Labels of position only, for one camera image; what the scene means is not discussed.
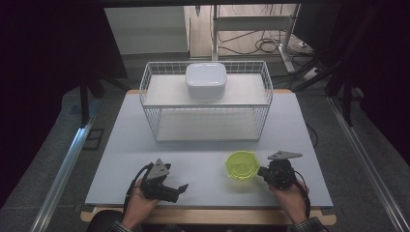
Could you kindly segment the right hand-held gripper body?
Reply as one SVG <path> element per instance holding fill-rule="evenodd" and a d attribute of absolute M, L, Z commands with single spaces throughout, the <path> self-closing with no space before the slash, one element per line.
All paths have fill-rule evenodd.
<path fill-rule="evenodd" d="M 289 160 L 300 158 L 301 156 L 301 153 L 286 151 L 277 151 L 269 155 L 270 163 L 267 169 L 264 170 L 264 181 L 278 189 L 288 189 L 292 185 L 300 189 L 301 185 L 297 181 L 295 170 Z"/>

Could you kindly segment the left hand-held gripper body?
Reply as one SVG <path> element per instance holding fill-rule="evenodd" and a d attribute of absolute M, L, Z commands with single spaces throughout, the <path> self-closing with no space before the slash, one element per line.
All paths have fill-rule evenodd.
<path fill-rule="evenodd" d="M 140 185 L 144 196 L 147 199 L 161 199 L 161 191 L 168 189 L 163 185 L 163 181 L 169 174 L 169 166 L 164 164 L 161 159 L 157 159 L 155 163 L 149 164 L 147 173 L 143 176 Z"/>

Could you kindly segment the green plastic bowl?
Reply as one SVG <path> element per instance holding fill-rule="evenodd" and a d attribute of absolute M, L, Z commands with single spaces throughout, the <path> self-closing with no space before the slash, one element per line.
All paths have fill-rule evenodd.
<path fill-rule="evenodd" d="M 259 171 L 260 164 L 256 154 L 251 151 L 236 151 L 224 162 L 227 175 L 239 181 L 253 178 Z"/>

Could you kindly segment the white wire rack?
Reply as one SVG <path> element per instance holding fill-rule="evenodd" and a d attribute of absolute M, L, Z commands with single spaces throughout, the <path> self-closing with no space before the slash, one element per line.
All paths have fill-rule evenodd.
<path fill-rule="evenodd" d="M 222 63 L 224 96 L 217 101 L 190 98 L 187 66 Z M 158 141 L 257 141 L 273 98 L 273 83 L 263 61 L 150 62 L 140 86 L 140 102 Z"/>

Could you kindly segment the white plastic container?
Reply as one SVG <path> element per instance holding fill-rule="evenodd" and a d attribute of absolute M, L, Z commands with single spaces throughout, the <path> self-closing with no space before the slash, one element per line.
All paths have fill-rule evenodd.
<path fill-rule="evenodd" d="M 224 96 L 227 72 L 222 63 L 194 63 L 187 66 L 186 84 L 191 99 L 217 101 Z"/>

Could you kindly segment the person's right hand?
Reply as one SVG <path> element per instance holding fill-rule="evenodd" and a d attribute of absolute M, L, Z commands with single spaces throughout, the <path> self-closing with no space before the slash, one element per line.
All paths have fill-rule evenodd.
<path fill-rule="evenodd" d="M 286 189 L 279 189 L 268 185 L 268 188 L 293 224 L 298 224 L 308 219 L 307 205 L 297 186 L 292 185 Z"/>

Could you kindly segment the person's left hand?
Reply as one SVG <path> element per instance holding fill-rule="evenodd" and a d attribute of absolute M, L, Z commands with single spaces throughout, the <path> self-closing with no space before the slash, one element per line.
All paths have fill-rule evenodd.
<path fill-rule="evenodd" d="M 148 199 L 140 188 L 142 180 L 138 179 L 132 188 L 132 193 L 121 223 L 134 231 L 160 203 L 159 199 Z"/>

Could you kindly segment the black floor plate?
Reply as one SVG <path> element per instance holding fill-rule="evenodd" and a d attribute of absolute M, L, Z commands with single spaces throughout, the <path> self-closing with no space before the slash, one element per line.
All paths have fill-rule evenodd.
<path fill-rule="evenodd" d="M 91 129 L 86 137 L 82 149 L 85 151 L 96 151 L 100 148 L 104 129 Z"/>

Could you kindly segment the black metal stand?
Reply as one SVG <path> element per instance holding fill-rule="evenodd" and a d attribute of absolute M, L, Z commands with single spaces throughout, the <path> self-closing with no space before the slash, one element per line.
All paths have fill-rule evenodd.
<path fill-rule="evenodd" d="M 128 92 L 131 88 L 126 84 L 123 84 L 115 78 L 111 78 L 103 73 L 95 72 L 92 76 L 83 75 L 80 78 L 80 108 L 81 108 L 81 124 L 82 128 L 85 128 L 88 122 L 91 120 L 89 109 L 88 92 L 95 98 L 102 98 L 104 95 L 104 88 L 101 80 L 108 82 L 109 84 Z"/>
<path fill-rule="evenodd" d="M 350 112 L 351 102 L 353 100 L 352 76 L 348 73 L 349 64 L 352 62 L 354 53 L 357 51 L 359 43 L 363 40 L 366 30 L 379 8 L 379 2 L 366 2 L 362 9 L 355 14 L 354 21 L 344 31 L 338 42 L 330 48 L 330 52 L 334 58 L 331 65 L 326 65 L 322 72 L 292 88 L 294 92 L 301 92 L 329 76 L 330 80 L 325 87 L 325 94 L 328 97 L 334 97 L 340 89 L 343 90 L 341 113 L 343 119 L 349 126 L 352 126 Z"/>

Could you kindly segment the white power strip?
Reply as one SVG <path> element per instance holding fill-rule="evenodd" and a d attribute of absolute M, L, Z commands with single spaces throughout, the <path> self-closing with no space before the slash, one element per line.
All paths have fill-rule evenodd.
<path fill-rule="evenodd" d="M 321 70 L 319 68 L 312 68 L 310 71 L 308 71 L 304 75 L 304 80 L 309 80 L 309 79 L 315 77 L 319 73 L 321 73 Z"/>

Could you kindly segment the grey cabinet panel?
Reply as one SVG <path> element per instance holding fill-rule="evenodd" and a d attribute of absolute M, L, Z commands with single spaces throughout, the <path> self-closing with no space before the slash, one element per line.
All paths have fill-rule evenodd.
<path fill-rule="evenodd" d="M 188 52 L 184 8 L 105 8 L 122 55 Z"/>

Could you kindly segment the aluminium floor rail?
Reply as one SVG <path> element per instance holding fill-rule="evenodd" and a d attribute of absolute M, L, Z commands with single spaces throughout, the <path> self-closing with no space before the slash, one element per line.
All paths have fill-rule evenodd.
<path fill-rule="evenodd" d="M 86 123 L 77 130 L 29 232 L 46 232 L 94 121 L 95 117 L 90 116 Z"/>
<path fill-rule="evenodd" d="M 404 213 L 395 200 L 392 192 L 387 188 L 382 180 L 379 172 L 376 170 L 371 161 L 362 141 L 356 134 L 352 126 L 349 126 L 342 115 L 342 107 L 338 103 L 337 98 L 327 97 L 327 102 L 335 113 L 338 123 L 340 124 L 343 133 L 349 141 L 354 154 L 356 155 L 361 167 L 367 175 L 367 178 L 372 185 L 377 197 L 379 198 L 387 216 L 393 224 L 396 232 L 410 232 L 410 223 L 405 218 Z"/>

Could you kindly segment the white metal desk frame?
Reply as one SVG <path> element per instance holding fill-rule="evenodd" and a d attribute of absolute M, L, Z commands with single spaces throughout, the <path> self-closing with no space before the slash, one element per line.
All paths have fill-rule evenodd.
<path fill-rule="evenodd" d="M 294 66 L 287 52 L 287 47 L 297 19 L 300 4 L 296 4 L 291 15 L 265 16 L 218 16 L 218 6 L 213 6 L 212 14 L 212 60 L 217 61 L 218 31 L 284 31 L 284 39 L 278 46 L 278 52 L 288 73 L 295 73 Z"/>

